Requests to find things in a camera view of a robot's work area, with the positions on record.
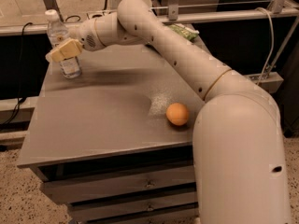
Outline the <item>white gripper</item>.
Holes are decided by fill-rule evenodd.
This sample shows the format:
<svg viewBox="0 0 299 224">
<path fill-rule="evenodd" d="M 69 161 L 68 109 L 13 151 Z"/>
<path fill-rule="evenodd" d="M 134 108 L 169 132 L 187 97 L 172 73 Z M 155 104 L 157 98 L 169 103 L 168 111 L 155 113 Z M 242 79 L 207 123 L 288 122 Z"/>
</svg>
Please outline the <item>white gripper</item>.
<svg viewBox="0 0 299 224">
<path fill-rule="evenodd" d="M 55 44 L 46 55 L 48 62 L 61 62 L 78 56 L 83 49 L 96 51 L 101 48 L 101 42 L 95 31 L 95 20 L 86 20 L 69 26 L 70 36 L 64 42 Z"/>
</svg>

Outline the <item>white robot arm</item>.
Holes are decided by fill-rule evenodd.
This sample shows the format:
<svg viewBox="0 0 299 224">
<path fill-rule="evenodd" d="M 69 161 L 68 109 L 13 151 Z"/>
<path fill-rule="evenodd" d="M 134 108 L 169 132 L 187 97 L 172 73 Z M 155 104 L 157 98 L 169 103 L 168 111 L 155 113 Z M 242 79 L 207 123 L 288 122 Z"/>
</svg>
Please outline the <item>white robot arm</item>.
<svg viewBox="0 0 299 224">
<path fill-rule="evenodd" d="M 162 24 L 142 0 L 79 26 L 46 56 L 60 62 L 87 49 L 150 43 L 204 101 L 193 125 L 196 224 L 292 224 L 278 105 L 228 65 Z"/>
</svg>

